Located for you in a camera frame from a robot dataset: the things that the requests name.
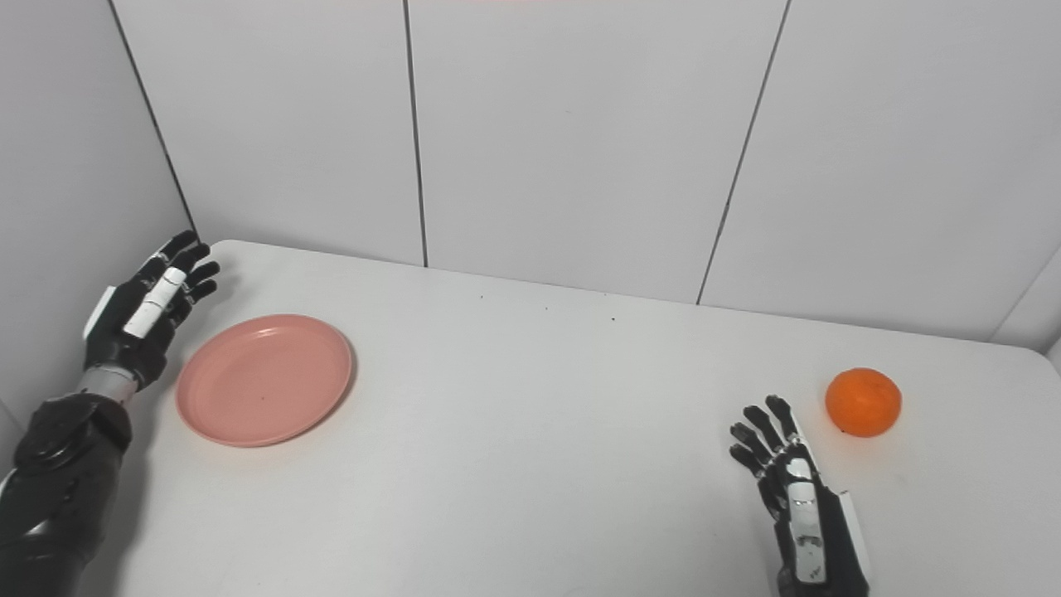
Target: robot finger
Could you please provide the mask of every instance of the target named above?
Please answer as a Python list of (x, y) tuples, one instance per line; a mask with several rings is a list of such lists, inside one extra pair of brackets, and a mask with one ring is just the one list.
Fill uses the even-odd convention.
[(207, 296), (213, 294), (218, 289), (218, 282), (208, 279), (206, 281), (195, 284), (190, 291), (188, 291), (188, 302), (194, 305), (199, 301), (204, 300)]
[(170, 308), (166, 311), (166, 317), (173, 323), (173, 328), (179, 328), (191, 313), (192, 303), (181, 296), (174, 298), (174, 301), (170, 303)]
[(755, 456), (755, 460), (759, 460), (764, 466), (770, 461), (770, 458), (772, 458), (770, 456), (770, 451), (766, 450), (766, 446), (763, 445), (759, 436), (751, 431), (751, 427), (748, 427), (744, 423), (735, 423), (732, 427), (730, 427), (730, 434), (736, 438), (736, 441), (748, 446), (751, 454)]
[(194, 287), (199, 282), (218, 275), (219, 271), (221, 271), (221, 265), (216, 261), (204, 263), (188, 274), (188, 277), (185, 278), (185, 287)]
[(759, 429), (759, 433), (763, 435), (763, 439), (766, 440), (766, 444), (770, 446), (770, 451), (775, 454), (781, 452), (784, 447), (784, 442), (781, 441), (781, 436), (778, 435), (778, 431), (773, 428), (773, 423), (770, 422), (770, 416), (766, 415), (766, 411), (759, 408), (758, 406), (749, 406), (744, 409), (744, 416), (751, 422), (752, 425)]
[(750, 450), (741, 444), (733, 444), (730, 446), (730, 456), (733, 457), (733, 460), (744, 464), (756, 479), (763, 476), (763, 466), (755, 458), (755, 455), (751, 454)]
[(188, 250), (180, 251), (179, 254), (174, 257), (173, 261), (170, 262), (170, 268), (180, 269), (187, 276), (187, 274), (192, 270), (192, 267), (195, 266), (195, 263), (197, 263), (199, 259), (205, 258), (209, 253), (210, 253), (209, 245), (196, 244), (195, 246), (189, 248)]
[(195, 264), (190, 259), (194, 259), (194, 254), (190, 252), (177, 254), (173, 260), (172, 266), (166, 269), (162, 277), (144, 295), (143, 301), (137, 308), (136, 312), (133, 313), (133, 317), (125, 322), (122, 332), (141, 340), (147, 336), (152, 329), (155, 328), (159, 318), (164, 315), (173, 297), (176, 296), (177, 292), (181, 291), (181, 284), (184, 284), (185, 277), (188, 275), (185, 267), (190, 268)]
[(133, 276), (135, 281), (139, 281), (152, 287), (158, 278), (166, 271), (170, 262), (194, 242), (198, 242), (198, 236), (192, 230), (185, 230), (171, 238), (158, 250), (156, 250), (146, 261), (140, 265), (140, 269)]
[(198, 235), (193, 230), (185, 230), (171, 238), (153, 257), (159, 257), (169, 264), (181, 250), (198, 243)]
[(773, 417), (781, 423), (781, 433), (785, 436), (786, 442), (792, 442), (800, 437), (799, 426), (793, 418), (793, 407), (784, 399), (776, 396), (766, 397), (766, 408), (770, 409)]
[(203, 298), (206, 298), (218, 289), (218, 282), (212, 279), (208, 279), (196, 284), (191, 289), (186, 291), (186, 287), (187, 284), (177, 291), (177, 293), (173, 296), (173, 300), (170, 301), (169, 306), (166, 309), (166, 317), (173, 322), (174, 328), (178, 328), (180, 324), (185, 323), (185, 320), (188, 319), (188, 316), (192, 313), (192, 308), (202, 301)]

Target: robotic hand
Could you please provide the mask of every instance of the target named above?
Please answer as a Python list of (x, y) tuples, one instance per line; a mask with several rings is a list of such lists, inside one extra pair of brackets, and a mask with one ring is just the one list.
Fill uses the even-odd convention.
[(85, 327), (77, 391), (41, 404), (0, 482), (0, 587), (11, 597), (70, 597), (95, 556), (133, 439), (124, 404), (156, 382), (192, 306), (221, 267), (195, 232), (175, 235), (132, 279), (104, 292)]
[(822, 482), (788, 403), (768, 397), (766, 406), (784, 436), (778, 435), (766, 411), (749, 406), (744, 416), (766, 444), (751, 427), (736, 423), (730, 433), (740, 443), (730, 447), (730, 455), (755, 476), (763, 504), (776, 521), (783, 562), (778, 573), (781, 596), (866, 597), (866, 548), (850, 495), (837, 495)]

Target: silver finger part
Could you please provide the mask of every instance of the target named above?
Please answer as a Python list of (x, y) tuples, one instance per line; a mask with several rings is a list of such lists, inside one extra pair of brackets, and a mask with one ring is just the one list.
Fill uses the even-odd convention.
[(796, 555), (796, 578), (805, 584), (821, 584), (825, 574), (825, 540), (821, 532), (818, 494), (814, 487), (811, 466), (802, 458), (786, 467), (788, 484), (788, 531)]

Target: wall seam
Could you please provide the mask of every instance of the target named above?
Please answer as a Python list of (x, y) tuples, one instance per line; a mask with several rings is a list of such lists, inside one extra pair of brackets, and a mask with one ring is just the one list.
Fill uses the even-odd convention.
[(711, 252), (708, 256), (708, 265), (703, 269), (703, 279), (700, 281), (700, 291), (696, 294), (696, 304), (703, 301), (703, 289), (708, 285), (708, 275), (711, 273), (711, 265), (715, 262), (715, 253), (718, 251), (718, 241), (723, 236), (723, 229), (726, 227), (726, 220), (729, 217), (730, 206), (733, 203), (733, 192), (736, 190), (737, 178), (741, 177), (741, 168), (744, 165), (744, 157), (748, 153), (748, 143), (751, 141), (751, 131), (755, 127), (755, 119), (759, 118), (759, 108), (763, 103), (763, 95), (766, 93), (766, 84), (770, 78), (770, 70), (773, 69), (773, 58), (778, 54), (778, 46), (781, 45), (781, 34), (785, 31), (785, 22), (788, 20), (788, 10), (793, 0), (785, 0), (785, 8), (781, 13), (781, 22), (778, 24), (778, 34), (773, 38), (773, 47), (770, 48), (770, 57), (766, 60), (766, 70), (763, 72), (763, 82), (759, 86), (759, 95), (755, 98), (755, 106), (751, 109), (751, 119), (748, 121), (748, 130), (744, 136), (744, 144), (741, 145), (741, 156), (736, 160), (736, 168), (733, 171), (733, 179), (730, 181), (729, 193), (726, 195), (726, 205), (723, 207), (723, 214), (718, 218), (718, 228), (715, 230), (715, 240), (711, 244)]

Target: white table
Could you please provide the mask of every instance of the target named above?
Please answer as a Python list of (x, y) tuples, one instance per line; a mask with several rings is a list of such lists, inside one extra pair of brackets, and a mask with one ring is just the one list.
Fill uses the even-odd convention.
[[(780, 558), (731, 461), (742, 407), (793, 403), (852, 490), (875, 597), (1058, 589), (1061, 380), (1022, 349), (225, 241), (137, 441), (83, 595), (762, 597)], [(298, 313), (356, 350), (316, 429), (254, 450), (177, 417), (180, 359)], [(825, 386), (873, 367), (900, 422), (860, 440)]]

